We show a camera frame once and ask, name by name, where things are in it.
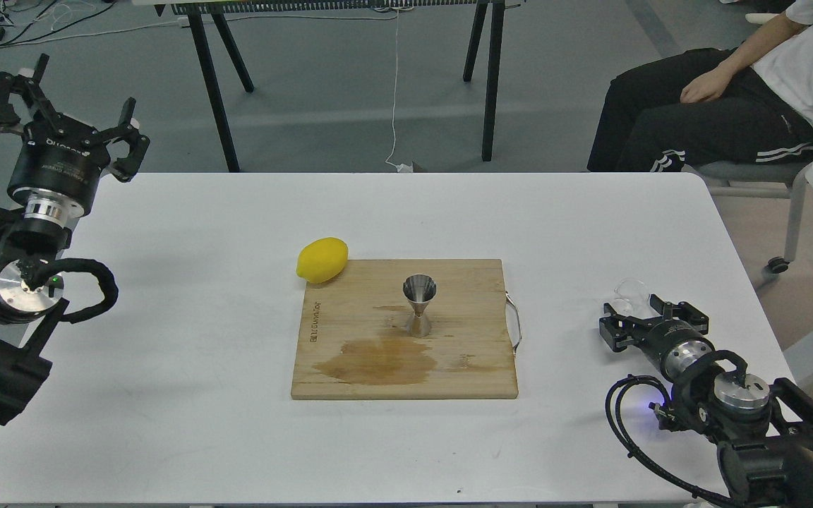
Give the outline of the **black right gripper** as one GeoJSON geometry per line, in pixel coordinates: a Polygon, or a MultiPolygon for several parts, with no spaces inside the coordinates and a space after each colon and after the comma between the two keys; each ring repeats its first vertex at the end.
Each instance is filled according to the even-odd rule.
{"type": "Polygon", "coordinates": [[[666,380],[677,382],[688,367],[714,351],[704,336],[709,333],[709,316],[691,303],[672,303],[656,294],[649,296],[649,305],[665,321],[651,327],[641,318],[606,315],[598,319],[601,338],[613,353],[638,347],[666,380]]]}

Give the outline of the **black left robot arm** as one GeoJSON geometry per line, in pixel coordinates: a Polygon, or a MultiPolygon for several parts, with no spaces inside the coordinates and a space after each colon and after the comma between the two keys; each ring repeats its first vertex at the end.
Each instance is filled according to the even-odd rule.
{"type": "Polygon", "coordinates": [[[132,97],[112,128],[58,112],[41,88],[48,60],[42,54],[29,75],[0,72],[0,134],[22,140],[7,187],[16,209],[0,207],[0,425],[22,413],[49,377],[42,350],[57,325],[115,306],[111,270],[62,253],[104,174],[129,182],[150,144],[133,124],[132,97]]]}

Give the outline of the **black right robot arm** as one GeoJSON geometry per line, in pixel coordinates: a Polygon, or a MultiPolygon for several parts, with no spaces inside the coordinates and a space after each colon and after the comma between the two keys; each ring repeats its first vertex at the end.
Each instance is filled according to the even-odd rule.
{"type": "Polygon", "coordinates": [[[606,417],[628,457],[678,488],[719,507],[813,507],[813,399],[786,378],[772,383],[748,372],[736,353],[707,340],[709,318],[691,303],[649,297],[656,316],[623,315],[610,303],[601,338],[619,353],[639,348],[659,377],[628,375],[610,387],[606,417]],[[661,430],[694,431],[716,446],[727,495],[716,494],[659,466],[630,437],[622,402],[631,388],[661,393],[651,403],[661,430]]]}

